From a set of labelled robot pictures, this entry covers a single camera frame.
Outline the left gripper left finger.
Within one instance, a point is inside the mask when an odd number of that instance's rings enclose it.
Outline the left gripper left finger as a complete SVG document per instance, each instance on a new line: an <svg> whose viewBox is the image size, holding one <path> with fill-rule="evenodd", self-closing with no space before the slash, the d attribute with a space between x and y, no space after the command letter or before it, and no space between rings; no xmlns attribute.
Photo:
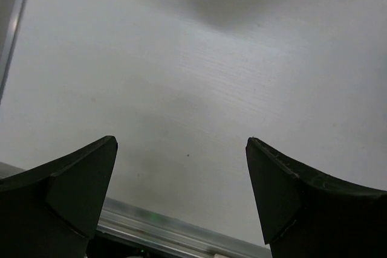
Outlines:
<svg viewBox="0 0 387 258"><path fill-rule="evenodd" d="M105 136L1 180L1 257L83 257L94 237L118 142Z"/></svg>

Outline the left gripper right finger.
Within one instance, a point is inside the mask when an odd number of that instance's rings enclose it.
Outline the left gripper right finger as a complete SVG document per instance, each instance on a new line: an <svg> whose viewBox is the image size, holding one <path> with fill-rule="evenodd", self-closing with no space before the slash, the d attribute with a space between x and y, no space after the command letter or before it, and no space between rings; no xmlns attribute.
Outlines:
<svg viewBox="0 0 387 258"><path fill-rule="evenodd" d="M273 257L385 257L386 192L335 178L251 137L247 165Z"/></svg>

